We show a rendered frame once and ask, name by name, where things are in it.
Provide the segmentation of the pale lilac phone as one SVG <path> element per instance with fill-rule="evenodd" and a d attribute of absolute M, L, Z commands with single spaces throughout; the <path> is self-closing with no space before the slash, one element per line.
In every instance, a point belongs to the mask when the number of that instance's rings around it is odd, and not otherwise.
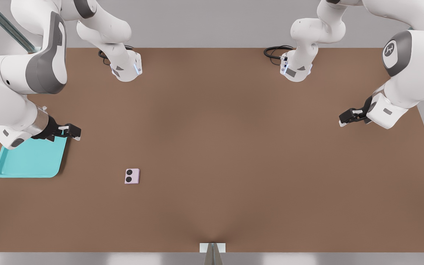
<path fill-rule="evenodd" d="M 140 169 L 139 168 L 128 168 L 125 171 L 125 184 L 138 184 L 140 177 Z"/>

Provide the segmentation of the pale blue-green tray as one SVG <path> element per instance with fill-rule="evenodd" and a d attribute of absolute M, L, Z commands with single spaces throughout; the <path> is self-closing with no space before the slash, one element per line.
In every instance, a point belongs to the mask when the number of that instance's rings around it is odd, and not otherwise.
<path fill-rule="evenodd" d="M 0 178 L 52 178 L 60 169 L 67 138 L 28 139 L 15 149 L 0 150 Z"/>

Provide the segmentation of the silver frame post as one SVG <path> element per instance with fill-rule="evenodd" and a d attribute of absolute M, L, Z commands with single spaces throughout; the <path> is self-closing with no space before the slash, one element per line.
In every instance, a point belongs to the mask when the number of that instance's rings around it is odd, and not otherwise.
<path fill-rule="evenodd" d="M 0 27 L 4 29 L 19 45 L 21 45 L 28 54 L 33 54 L 39 49 L 32 43 L 0 12 Z"/>
<path fill-rule="evenodd" d="M 220 254 L 226 252 L 226 243 L 200 243 L 199 252 L 205 253 L 205 265 L 223 265 Z"/>

